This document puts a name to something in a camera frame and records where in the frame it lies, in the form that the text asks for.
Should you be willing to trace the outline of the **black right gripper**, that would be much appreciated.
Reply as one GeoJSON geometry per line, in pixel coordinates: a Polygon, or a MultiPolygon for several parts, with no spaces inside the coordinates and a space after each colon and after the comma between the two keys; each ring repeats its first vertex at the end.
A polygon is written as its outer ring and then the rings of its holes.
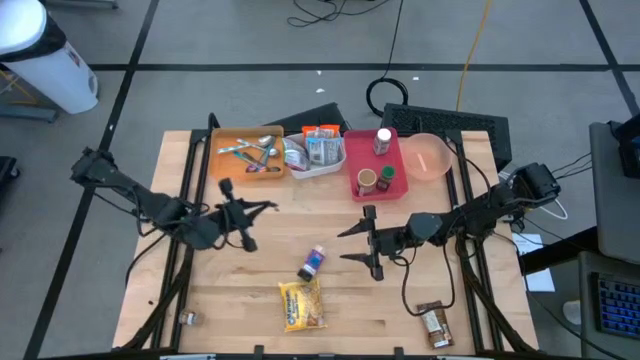
{"type": "Polygon", "coordinates": [[[377,218],[376,208],[373,205],[363,207],[364,218],[360,219],[354,226],[338,234],[338,237],[347,237],[358,233],[367,233],[369,253],[343,254],[342,259],[363,263],[369,268],[371,277],[376,281],[384,279],[383,267],[380,256],[394,258],[405,245],[405,227],[391,227],[377,229],[375,221],[377,218]]]}

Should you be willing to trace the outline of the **purple bowl teal handle spoon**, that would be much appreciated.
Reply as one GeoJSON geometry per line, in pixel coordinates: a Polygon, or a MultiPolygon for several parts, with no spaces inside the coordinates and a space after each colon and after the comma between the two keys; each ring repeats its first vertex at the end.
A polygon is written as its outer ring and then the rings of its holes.
{"type": "Polygon", "coordinates": [[[268,147],[263,152],[261,158],[257,160],[247,152],[244,152],[244,158],[249,161],[249,166],[247,167],[247,172],[249,173],[258,173],[258,172],[277,172],[277,167],[270,167],[268,165],[268,160],[271,155],[272,148],[268,147]]]}

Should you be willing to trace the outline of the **purple garlic powder bottle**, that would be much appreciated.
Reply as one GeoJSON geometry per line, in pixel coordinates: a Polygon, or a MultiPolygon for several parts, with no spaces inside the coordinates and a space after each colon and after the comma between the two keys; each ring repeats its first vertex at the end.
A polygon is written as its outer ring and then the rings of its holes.
{"type": "Polygon", "coordinates": [[[325,249],[320,245],[315,246],[307,255],[303,266],[297,272],[297,276],[310,282],[318,273],[325,258],[325,249]]]}

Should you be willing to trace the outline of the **gold lid jar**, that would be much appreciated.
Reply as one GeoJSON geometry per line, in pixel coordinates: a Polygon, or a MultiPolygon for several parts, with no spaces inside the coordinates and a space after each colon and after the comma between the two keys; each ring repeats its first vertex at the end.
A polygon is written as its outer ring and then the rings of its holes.
{"type": "Polygon", "coordinates": [[[368,168],[361,169],[357,174],[356,195],[363,197],[370,194],[376,188],[377,180],[375,171],[368,168]]]}

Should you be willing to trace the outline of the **silver spoon light-blue handle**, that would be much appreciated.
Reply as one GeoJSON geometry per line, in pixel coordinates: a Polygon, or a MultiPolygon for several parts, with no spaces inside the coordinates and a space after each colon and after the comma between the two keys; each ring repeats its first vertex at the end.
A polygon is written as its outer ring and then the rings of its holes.
{"type": "MultiPolygon", "coordinates": [[[[268,144],[269,142],[272,142],[272,141],[274,141],[274,142],[275,142],[275,140],[276,140],[276,138],[275,138],[274,136],[272,136],[272,135],[265,135],[265,136],[260,137],[260,138],[258,139],[258,141],[257,141],[256,143],[253,143],[253,144],[257,144],[257,145],[266,145],[266,144],[268,144]]],[[[237,145],[233,145],[233,146],[229,146],[229,147],[219,148],[219,149],[217,150],[217,153],[218,153],[218,154],[230,153],[230,152],[237,151],[237,150],[244,149],[244,148],[251,148],[251,147],[245,147],[245,146],[243,146],[243,145],[241,145],[241,144],[239,144],[239,143],[237,142],[237,145]]]]}

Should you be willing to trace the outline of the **green spice bottle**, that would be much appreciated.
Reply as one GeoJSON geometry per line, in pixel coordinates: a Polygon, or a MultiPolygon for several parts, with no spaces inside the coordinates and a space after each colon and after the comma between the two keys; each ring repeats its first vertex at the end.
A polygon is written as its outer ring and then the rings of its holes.
{"type": "Polygon", "coordinates": [[[376,188],[383,192],[388,191],[394,176],[395,168],[393,166],[384,166],[379,174],[376,188]]]}

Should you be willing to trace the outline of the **yellow creamy chicken ramen packet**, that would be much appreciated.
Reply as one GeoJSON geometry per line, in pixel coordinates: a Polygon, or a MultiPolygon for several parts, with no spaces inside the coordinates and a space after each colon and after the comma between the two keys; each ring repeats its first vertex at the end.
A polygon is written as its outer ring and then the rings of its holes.
{"type": "Polygon", "coordinates": [[[283,300],[285,332],[327,326],[321,287],[317,279],[310,282],[279,283],[279,290],[283,300]]]}

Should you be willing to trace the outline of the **yellow red blue ramen packet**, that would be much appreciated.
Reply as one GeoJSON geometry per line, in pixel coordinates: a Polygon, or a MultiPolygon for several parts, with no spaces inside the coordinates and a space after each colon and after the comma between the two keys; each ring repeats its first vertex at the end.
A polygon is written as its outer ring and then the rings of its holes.
{"type": "Polygon", "coordinates": [[[307,137],[305,146],[313,165],[329,166],[342,160],[342,139],[307,137]]]}

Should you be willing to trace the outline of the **orange chicken ramen packet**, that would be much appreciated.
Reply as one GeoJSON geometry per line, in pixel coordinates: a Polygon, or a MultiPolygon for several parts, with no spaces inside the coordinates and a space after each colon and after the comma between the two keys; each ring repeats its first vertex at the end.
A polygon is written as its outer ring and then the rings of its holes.
{"type": "Polygon", "coordinates": [[[340,135],[340,126],[335,124],[303,126],[302,134],[305,138],[336,138],[340,135]]]}

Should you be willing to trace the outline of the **bagel sesame seasoning bottle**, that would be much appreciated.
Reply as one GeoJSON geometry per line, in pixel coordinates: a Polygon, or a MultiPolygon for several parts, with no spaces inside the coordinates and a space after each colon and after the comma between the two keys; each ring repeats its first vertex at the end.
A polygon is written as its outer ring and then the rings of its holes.
{"type": "Polygon", "coordinates": [[[392,139],[392,132],[387,128],[380,128],[374,137],[373,151],[377,156],[384,155],[389,151],[392,139]]]}

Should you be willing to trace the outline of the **brown snack packet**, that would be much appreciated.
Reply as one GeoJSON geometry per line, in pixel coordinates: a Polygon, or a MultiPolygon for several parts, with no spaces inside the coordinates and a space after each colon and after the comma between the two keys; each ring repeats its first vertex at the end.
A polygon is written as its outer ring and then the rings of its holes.
{"type": "Polygon", "coordinates": [[[441,301],[422,303],[416,306],[427,331],[427,339],[432,349],[454,345],[444,305],[441,301]]]}

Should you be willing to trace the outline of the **orange plastic bin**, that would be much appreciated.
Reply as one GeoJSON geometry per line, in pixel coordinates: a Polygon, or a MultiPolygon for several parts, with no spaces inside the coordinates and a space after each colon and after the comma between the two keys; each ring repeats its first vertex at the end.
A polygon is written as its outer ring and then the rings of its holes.
{"type": "Polygon", "coordinates": [[[209,175],[238,181],[280,178],[285,173],[283,138],[279,125],[215,128],[209,175]]]}

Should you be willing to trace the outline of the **black folded mat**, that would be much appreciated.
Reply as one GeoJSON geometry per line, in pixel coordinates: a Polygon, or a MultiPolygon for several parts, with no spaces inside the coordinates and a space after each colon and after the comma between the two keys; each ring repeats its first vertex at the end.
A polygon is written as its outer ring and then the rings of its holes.
{"type": "Polygon", "coordinates": [[[304,126],[339,125],[341,133],[350,129],[335,102],[267,123],[270,125],[282,126],[286,136],[301,133],[304,126]]]}

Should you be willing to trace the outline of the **white paper sheet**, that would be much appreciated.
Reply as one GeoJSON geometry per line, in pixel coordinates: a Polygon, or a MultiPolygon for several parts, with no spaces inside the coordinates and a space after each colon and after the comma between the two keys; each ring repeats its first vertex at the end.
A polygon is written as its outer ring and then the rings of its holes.
{"type": "MultiPolygon", "coordinates": [[[[521,235],[513,233],[512,238],[520,256],[539,250],[544,246],[538,234],[521,235]]],[[[555,285],[549,269],[531,273],[525,279],[530,292],[553,293],[555,291],[555,285]]]]}

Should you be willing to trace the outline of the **white trash can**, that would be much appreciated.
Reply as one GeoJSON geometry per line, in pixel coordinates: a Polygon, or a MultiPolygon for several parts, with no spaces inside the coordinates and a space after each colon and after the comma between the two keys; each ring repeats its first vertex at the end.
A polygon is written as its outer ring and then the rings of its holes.
{"type": "Polygon", "coordinates": [[[69,114],[98,104],[96,75],[38,0],[0,0],[0,64],[69,114]]]}

